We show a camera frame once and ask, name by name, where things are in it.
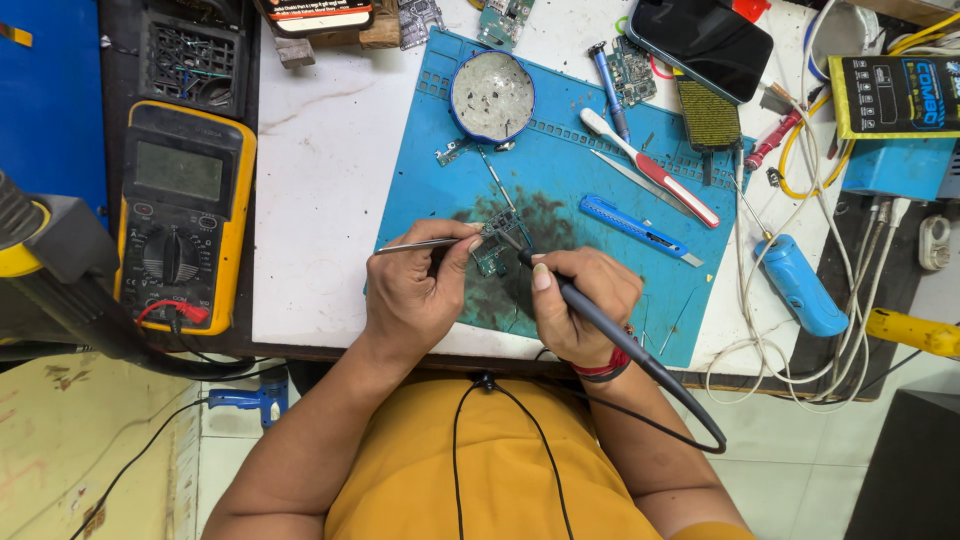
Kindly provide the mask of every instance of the forearm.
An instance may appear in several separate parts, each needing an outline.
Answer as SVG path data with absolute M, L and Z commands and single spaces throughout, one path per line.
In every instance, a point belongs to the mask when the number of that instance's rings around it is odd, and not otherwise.
M 211 527 L 215 532 L 229 518 L 287 514 L 319 520 L 326 514 L 371 415 L 407 375 L 406 369 L 385 367 L 402 363 L 380 361 L 381 353 L 361 336 L 264 434 L 214 508 L 204 538 L 214 537 Z
M 633 362 L 616 379 L 585 382 L 584 388 L 591 396 L 692 438 L 657 385 Z M 668 538 L 682 527 L 704 521 L 746 527 L 701 451 L 609 407 L 591 404 L 590 410 L 600 446 L 636 506 L 661 535 Z

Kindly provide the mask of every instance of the box cutter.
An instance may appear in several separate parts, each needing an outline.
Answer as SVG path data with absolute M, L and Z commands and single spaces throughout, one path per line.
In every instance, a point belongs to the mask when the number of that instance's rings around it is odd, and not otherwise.
M 693 267 L 704 263 L 694 257 L 682 243 L 636 221 L 629 215 L 617 210 L 616 205 L 600 197 L 593 195 L 584 197 L 580 201 L 580 210 L 671 257 L 685 260 Z

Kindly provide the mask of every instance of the tiled floor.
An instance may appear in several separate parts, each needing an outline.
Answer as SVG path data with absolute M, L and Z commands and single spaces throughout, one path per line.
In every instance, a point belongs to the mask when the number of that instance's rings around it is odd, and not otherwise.
M 911 349 L 900 347 L 895 361 Z M 254 388 L 249 381 L 237 387 Z M 881 398 L 850 404 L 831 415 L 756 395 L 737 405 L 718 405 L 703 390 L 697 399 L 729 438 L 726 454 L 711 463 L 761 540 L 843 538 L 895 389 L 960 393 L 960 362 L 922 354 L 895 372 Z M 718 399 L 738 394 L 717 392 Z M 299 396 L 291 387 L 291 401 Z M 687 424 L 707 440 L 695 421 Z M 206 517 L 261 434 L 251 410 L 204 410 L 200 448 L 197 538 Z

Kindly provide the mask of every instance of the person's hand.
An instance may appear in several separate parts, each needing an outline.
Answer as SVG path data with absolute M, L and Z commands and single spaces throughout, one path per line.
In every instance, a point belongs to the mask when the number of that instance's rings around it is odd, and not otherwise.
M 533 300 L 537 335 L 553 354 L 580 367 L 610 363 L 613 343 L 580 314 L 567 307 L 553 272 L 571 278 L 615 323 L 630 320 L 643 281 L 609 255 L 591 248 L 534 255 Z
M 450 246 L 431 272 L 431 250 L 371 256 L 367 259 L 367 327 L 362 337 L 378 356 L 413 368 L 450 331 L 464 309 L 469 256 L 483 243 L 483 225 L 451 219 L 421 219 L 387 246 L 434 238 L 463 238 Z

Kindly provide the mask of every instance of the fingernail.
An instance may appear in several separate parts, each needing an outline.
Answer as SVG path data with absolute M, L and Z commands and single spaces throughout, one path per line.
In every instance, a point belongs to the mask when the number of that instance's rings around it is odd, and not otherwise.
M 546 287 L 550 286 L 551 280 L 550 270 L 546 267 L 546 264 L 538 264 L 534 266 L 534 288 L 537 290 L 543 290 Z

